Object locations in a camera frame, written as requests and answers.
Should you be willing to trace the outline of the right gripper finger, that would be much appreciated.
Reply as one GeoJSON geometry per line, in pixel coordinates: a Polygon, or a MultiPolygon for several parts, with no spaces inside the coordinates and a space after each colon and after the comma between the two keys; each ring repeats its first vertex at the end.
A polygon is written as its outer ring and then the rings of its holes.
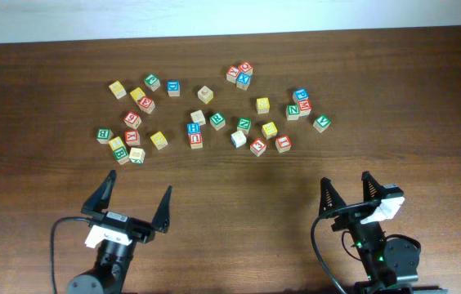
{"type": "Polygon", "coordinates": [[[381,200],[384,188],[375,180],[369,171],[363,171],[361,176],[363,184],[363,199],[365,202],[381,200]]]}
{"type": "Polygon", "coordinates": [[[338,191],[333,187],[331,180],[323,177],[320,180],[319,216],[325,219],[333,218],[346,206],[338,191]]]}

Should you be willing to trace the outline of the yellow S block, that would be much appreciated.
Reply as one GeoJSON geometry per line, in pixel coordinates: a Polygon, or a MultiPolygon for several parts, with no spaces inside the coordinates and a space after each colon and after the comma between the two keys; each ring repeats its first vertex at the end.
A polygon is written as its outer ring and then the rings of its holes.
{"type": "Polygon", "coordinates": [[[161,150],[168,145],[168,141],[161,131],[157,131],[150,139],[157,150],[161,150]]]}

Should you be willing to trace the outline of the green R block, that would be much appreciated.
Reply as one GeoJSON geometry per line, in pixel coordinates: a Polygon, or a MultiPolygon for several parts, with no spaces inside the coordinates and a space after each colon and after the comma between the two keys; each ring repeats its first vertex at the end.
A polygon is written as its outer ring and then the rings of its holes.
{"type": "Polygon", "coordinates": [[[226,125],[225,117],[220,112],[212,115],[209,122],[216,131],[222,129],[226,125]]]}

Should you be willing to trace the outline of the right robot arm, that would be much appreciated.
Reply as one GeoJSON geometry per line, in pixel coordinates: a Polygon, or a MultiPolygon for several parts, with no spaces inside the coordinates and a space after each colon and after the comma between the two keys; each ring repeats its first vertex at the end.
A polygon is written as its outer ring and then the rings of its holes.
{"type": "Polygon", "coordinates": [[[332,219],[331,229],[343,235],[350,234],[353,247],[364,267],[368,280],[355,284],[357,293],[412,293],[411,284],[418,281],[421,243],[403,234],[385,235],[382,221],[394,218],[405,201],[404,191],[398,185],[380,185],[364,171],[361,175],[363,201],[347,205],[330,179],[320,180],[319,214],[311,226],[311,244],[314,252],[339,292],[345,289],[324,262],[316,241],[316,226],[324,219],[332,219]]]}

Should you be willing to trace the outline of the green B block lower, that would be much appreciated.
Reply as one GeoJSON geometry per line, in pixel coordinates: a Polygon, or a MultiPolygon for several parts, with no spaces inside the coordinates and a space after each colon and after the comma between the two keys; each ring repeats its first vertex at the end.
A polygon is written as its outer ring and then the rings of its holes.
{"type": "Polygon", "coordinates": [[[113,151],[113,155],[114,155],[116,161],[120,165],[123,165],[123,164],[130,161],[128,151],[127,151],[127,149],[125,147],[120,147],[118,149],[115,149],[113,151]]]}

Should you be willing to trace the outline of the green b block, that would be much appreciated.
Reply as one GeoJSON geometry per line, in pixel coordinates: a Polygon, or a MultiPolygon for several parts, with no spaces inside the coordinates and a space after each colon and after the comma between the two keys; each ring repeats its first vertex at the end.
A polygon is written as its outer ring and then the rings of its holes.
{"type": "Polygon", "coordinates": [[[120,165],[123,165],[123,164],[130,161],[128,151],[127,151],[127,149],[125,147],[120,147],[118,149],[115,149],[113,151],[113,155],[114,155],[116,161],[120,165]]]}
{"type": "Polygon", "coordinates": [[[99,128],[96,132],[96,140],[100,144],[108,144],[114,133],[108,128],[99,128]]]}

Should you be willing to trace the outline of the green B block left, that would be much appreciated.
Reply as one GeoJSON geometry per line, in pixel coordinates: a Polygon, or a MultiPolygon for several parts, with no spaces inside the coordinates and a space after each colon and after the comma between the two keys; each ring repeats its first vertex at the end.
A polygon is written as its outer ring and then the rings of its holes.
{"type": "Polygon", "coordinates": [[[108,128],[99,128],[96,132],[96,140],[100,144],[108,144],[114,133],[108,128]]]}

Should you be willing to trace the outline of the red y block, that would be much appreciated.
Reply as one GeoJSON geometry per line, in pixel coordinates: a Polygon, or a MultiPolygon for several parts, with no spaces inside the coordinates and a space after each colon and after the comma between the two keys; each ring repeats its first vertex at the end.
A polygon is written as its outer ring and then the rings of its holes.
{"type": "Polygon", "coordinates": [[[228,82],[236,83],[237,78],[239,77],[240,70],[235,66],[230,66],[226,71],[226,80],[228,82]]]}
{"type": "Polygon", "coordinates": [[[139,146],[141,144],[141,136],[137,130],[128,130],[124,133],[124,140],[128,146],[139,146]]]}

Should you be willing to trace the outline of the red I block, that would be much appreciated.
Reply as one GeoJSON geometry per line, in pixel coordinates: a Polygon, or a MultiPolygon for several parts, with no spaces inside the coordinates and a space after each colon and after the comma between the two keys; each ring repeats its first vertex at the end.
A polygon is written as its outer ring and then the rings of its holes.
{"type": "Polygon", "coordinates": [[[292,142],[289,139],[289,136],[277,137],[275,139],[275,147],[280,154],[289,151],[292,147],[292,142]]]}

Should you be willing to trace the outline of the blue H block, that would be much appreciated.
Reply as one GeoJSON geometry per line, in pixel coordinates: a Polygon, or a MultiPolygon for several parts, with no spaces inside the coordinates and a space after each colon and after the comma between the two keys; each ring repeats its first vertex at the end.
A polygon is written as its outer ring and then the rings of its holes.
{"type": "Polygon", "coordinates": [[[186,129],[189,135],[200,133],[200,127],[197,122],[188,123],[186,129]]]}

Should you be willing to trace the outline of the white blue-edged block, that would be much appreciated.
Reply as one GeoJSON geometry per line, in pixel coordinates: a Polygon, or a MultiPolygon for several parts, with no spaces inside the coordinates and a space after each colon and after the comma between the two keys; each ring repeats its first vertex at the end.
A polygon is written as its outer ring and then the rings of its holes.
{"type": "Polygon", "coordinates": [[[234,147],[239,148],[246,144],[247,137],[242,131],[236,131],[230,135],[231,142],[234,147]]]}

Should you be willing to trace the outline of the plain picture block top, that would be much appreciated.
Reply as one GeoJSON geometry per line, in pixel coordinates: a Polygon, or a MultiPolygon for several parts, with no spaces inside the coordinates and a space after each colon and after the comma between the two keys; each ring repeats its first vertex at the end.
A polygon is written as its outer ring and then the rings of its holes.
{"type": "Polygon", "coordinates": [[[213,99],[214,93],[209,87],[202,86],[198,90],[197,96],[202,102],[204,102],[205,104],[208,104],[213,99]]]}

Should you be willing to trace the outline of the blue D block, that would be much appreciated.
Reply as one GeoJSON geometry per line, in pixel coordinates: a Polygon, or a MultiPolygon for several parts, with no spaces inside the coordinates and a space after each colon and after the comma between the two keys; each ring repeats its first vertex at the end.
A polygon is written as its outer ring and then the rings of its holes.
{"type": "Polygon", "coordinates": [[[169,80],[167,83],[167,92],[171,97],[178,97],[181,94],[180,83],[177,80],[169,80]]]}

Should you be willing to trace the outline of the red Q block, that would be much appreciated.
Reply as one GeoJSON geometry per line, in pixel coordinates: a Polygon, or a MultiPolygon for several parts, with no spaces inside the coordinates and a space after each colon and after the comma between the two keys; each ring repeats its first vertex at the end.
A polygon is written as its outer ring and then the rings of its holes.
{"type": "Polygon", "coordinates": [[[238,69],[241,73],[251,76],[253,74],[253,67],[248,61],[239,64],[238,69]]]}

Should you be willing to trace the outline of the red Y block top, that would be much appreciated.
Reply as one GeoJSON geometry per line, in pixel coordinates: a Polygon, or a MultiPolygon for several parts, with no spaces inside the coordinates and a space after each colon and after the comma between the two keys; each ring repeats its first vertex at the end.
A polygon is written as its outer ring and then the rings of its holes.
{"type": "Polygon", "coordinates": [[[228,82],[236,83],[237,78],[239,77],[240,70],[235,66],[230,66],[226,71],[226,80],[228,82]]]}

